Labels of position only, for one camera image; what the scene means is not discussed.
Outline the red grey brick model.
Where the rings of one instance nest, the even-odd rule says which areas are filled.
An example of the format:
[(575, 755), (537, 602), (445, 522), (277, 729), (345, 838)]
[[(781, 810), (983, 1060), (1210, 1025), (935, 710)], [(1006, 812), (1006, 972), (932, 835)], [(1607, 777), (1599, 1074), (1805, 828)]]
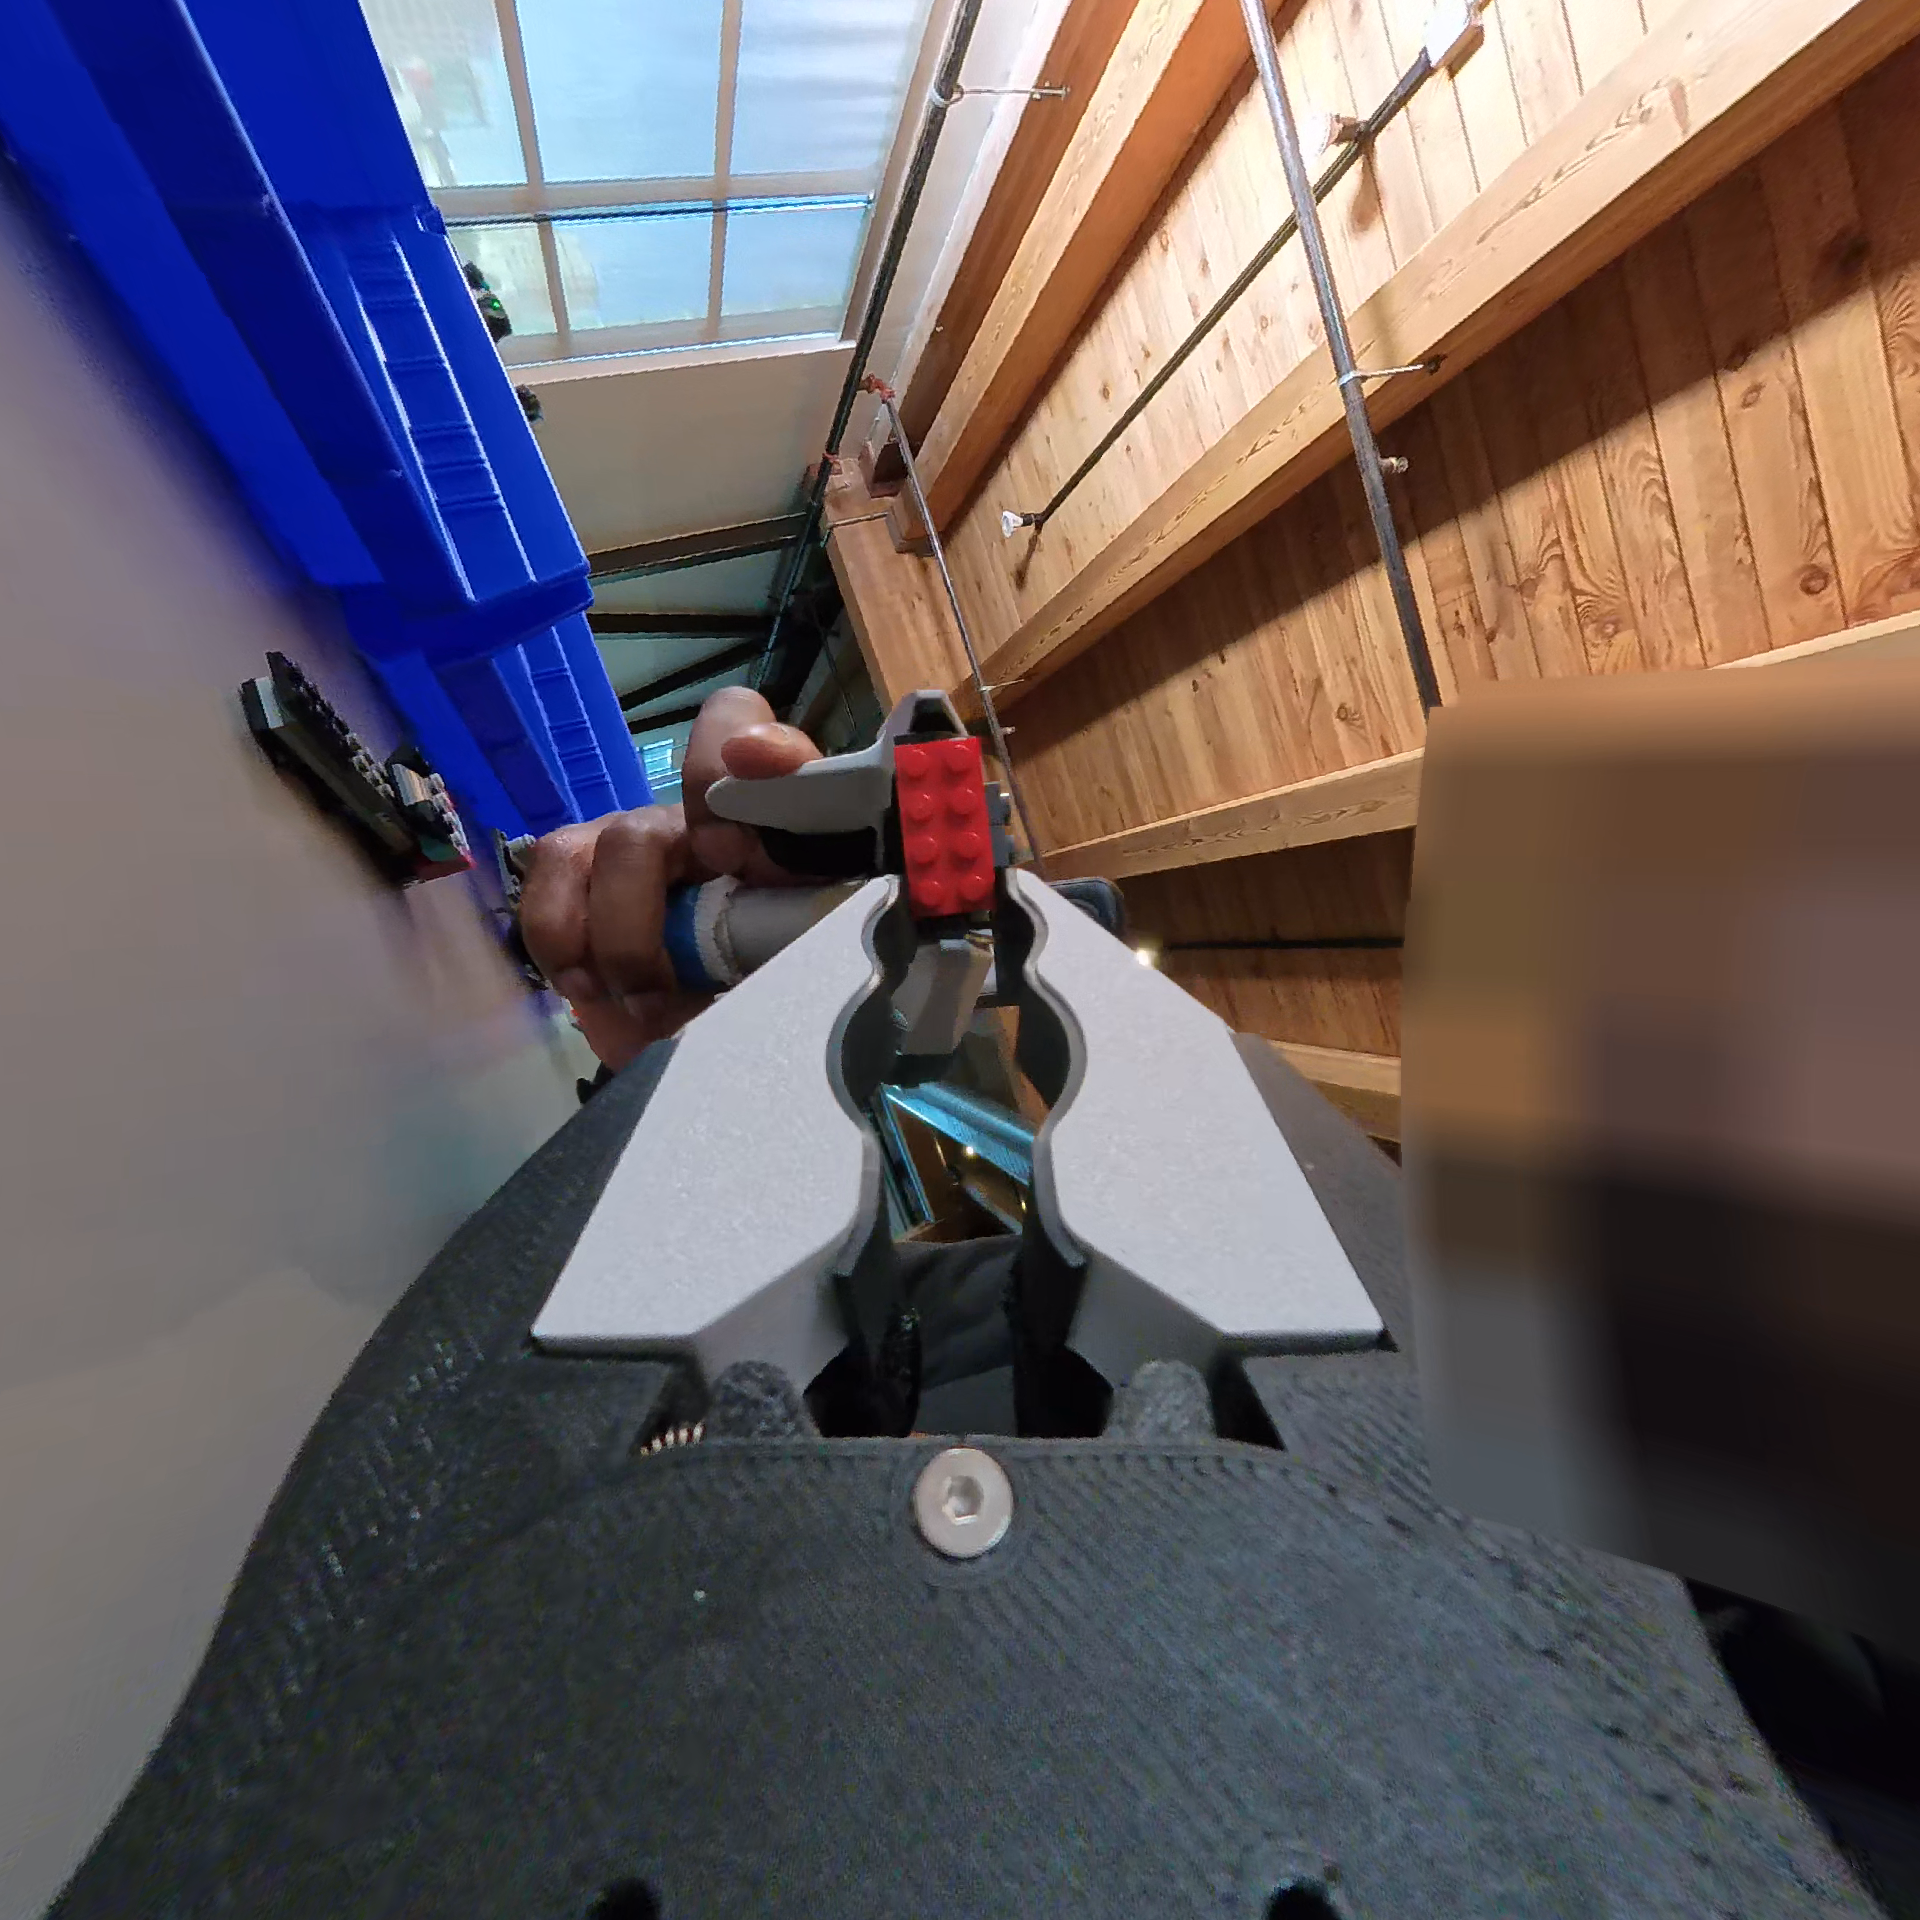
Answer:
[(991, 906), (998, 842), (976, 738), (906, 736), (896, 744), (896, 824), (913, 921), (968, 919)]

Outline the black ceiling pipe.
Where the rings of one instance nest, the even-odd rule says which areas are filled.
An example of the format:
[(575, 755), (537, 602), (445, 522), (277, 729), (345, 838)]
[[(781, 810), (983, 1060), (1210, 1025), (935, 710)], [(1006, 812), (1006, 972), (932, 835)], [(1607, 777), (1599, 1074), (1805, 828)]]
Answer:
[(1437, 686), (1433, 654), (1424, 632), (1424, 618), (1418, 612), (1417, 595), (1410, 583), (1401, 532), (1386, 499), (1385, 462), (1367, 407), (1369, 380), (1353, 360), (1353, 338), (1348, 332), (1343, 305), (1338, 299), (1337, 276), (1332, 270), (1325, 231), (1319, 218), (1319, 202), (1305, 160), (1298, 120), (1290, 111), (1286, 84), (1280, 71), (1278, 41), (1271, 27), (1269, 12), (1262, 2), (1238, 2), (1238, 15), (1245, 36), (1250, 41), (1264, 108), (1278, 140), (1280, 168), (1286, 182), (1294, 226), (1303, 243), (1303, 258), (1311, 282), (1311, 292), (1316, 299), (1319, 321), (1324, 324), (1327, 358), (1335, 374), (1335, 390), (1342, 401), (1342, 411), (1350, 436), (1350, 450), (1360, 476), (1360, 494), (1374, 524), (1382, 576), (1392, 608), (1398, 620), (1398, 635), (1408, 660), (1414, 699), (1418, 705), (1421, 716), (1430, 716), (1441, 703), (1441, 691)]

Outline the black brick base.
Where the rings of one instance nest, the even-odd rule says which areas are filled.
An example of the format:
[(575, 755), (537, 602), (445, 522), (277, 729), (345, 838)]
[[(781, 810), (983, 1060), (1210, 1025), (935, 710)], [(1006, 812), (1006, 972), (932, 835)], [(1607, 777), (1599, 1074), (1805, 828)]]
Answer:
[(409, 746), (376, 758), (294, 659), (266, 651), (237, 703), (274, 774), (381, 882), (404, 889), (472, 872), (464, 824), (426, 758)]

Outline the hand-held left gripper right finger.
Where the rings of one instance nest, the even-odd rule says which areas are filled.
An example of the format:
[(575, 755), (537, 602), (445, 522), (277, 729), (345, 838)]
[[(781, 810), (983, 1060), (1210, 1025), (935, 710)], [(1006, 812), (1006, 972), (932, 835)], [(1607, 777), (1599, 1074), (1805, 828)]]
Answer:
[(1157, 1362), (1369, 1354), (1385, 1320), (1223, 1017), (1031, 872), (998, 972), (1047, 1099), (1006, 1296), (1020, 1428), (1098, 1428)]

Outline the silver air duct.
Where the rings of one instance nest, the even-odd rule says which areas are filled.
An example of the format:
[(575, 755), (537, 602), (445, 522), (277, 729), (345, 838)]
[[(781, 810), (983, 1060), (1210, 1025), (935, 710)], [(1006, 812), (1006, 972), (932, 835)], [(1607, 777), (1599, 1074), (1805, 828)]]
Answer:
[(881, 1086), (871, 1102), (881, 1195), (902, 1240), (1020, 1235), (1033, 1203), (1034, 1130), (949, 1084)]

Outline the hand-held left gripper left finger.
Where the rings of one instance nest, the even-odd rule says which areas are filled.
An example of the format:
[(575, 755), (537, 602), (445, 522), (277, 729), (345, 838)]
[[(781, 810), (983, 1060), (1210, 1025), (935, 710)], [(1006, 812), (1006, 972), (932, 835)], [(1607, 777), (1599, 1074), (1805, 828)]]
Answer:
[(741, 1362), (797, 1388), (838, 1364), (853, 1428), (902, 1435), (921, 1334), (866, 1116), (918, 946), (900, 879), (711, 881), (668, 898), (663, 932), (676, 982), (717, 998), (655, 1068), (533, 1343), (679, 1361), (708, 1385)]

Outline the large paned window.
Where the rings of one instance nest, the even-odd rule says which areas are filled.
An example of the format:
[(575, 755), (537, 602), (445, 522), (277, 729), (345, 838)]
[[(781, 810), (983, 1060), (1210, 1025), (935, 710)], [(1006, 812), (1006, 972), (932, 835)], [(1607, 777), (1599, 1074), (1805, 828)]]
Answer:
[(366, 2), (513, 369), (849, 337), (956, 6)]

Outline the person's right hand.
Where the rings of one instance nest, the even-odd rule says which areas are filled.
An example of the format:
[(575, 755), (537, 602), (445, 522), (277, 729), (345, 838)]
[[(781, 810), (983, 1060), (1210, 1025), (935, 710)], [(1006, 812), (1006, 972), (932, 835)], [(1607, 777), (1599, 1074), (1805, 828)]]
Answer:
[(687, 736), (681, 803), (567, 826), (534, 843), (518, 935), (609, 1074), (705, 1009), (679, 987), (665, 953), (671, 889), (717, 879), (752, 889), (804, 882), (765, 855), (752, 828), (712, 816), (708, 788), (724, 777), (786, 777), (817, 758), (757, 691), (719, 688)]

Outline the person's black jacket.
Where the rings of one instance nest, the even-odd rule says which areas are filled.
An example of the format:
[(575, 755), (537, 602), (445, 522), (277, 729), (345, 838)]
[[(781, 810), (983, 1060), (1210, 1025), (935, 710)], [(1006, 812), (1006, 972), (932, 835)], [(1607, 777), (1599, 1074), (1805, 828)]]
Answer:
[(921, 1434), (1017, 1434), (1014, 1343), (1006, 1296), (1022, 1240), (897, 1240), (894, 1274), (918, 1318)]

